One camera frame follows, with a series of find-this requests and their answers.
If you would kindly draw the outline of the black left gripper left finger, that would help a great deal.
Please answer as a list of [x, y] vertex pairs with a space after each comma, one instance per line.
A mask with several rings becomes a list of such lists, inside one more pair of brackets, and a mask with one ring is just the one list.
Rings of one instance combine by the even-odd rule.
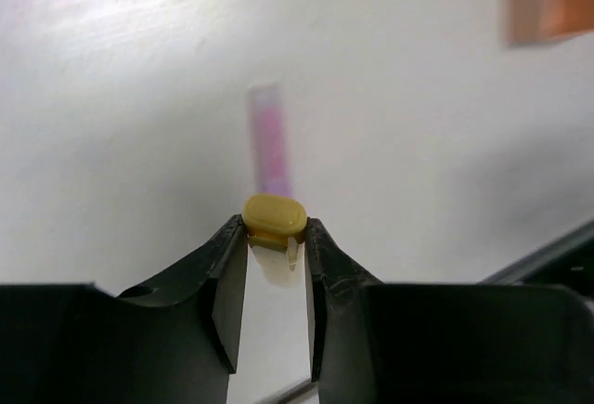
[[1, 288], [5, 403], [224, 403], [238, 366], [246, 229], [112, 295], [91, 283]]

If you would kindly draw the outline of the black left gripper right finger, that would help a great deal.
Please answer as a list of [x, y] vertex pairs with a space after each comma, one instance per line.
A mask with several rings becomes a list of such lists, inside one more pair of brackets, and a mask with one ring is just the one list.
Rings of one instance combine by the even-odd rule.
[[323, 403], [589, 403], [593, 227], [475, 284], [388, 283], [317, 219], [304, 237]]

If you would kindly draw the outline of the yellow highlighter marker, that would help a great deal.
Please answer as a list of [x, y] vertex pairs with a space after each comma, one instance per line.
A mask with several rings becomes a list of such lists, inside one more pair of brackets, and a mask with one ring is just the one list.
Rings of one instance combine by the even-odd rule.
[[280, 288], [293, 288], [302, 277], [300, 246], [304, 242], [307, 213], [289, 197], [258, 193], [241, 214], [248, 244], [265, 279]]

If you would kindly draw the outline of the purple highlighter marker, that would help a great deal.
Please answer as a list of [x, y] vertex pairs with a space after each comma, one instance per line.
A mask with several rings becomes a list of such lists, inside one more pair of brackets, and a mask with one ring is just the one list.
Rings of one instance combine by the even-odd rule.
[[292, 196], [285, 114], [277, 85], [257, 85], [248, 92], [257, 191]]

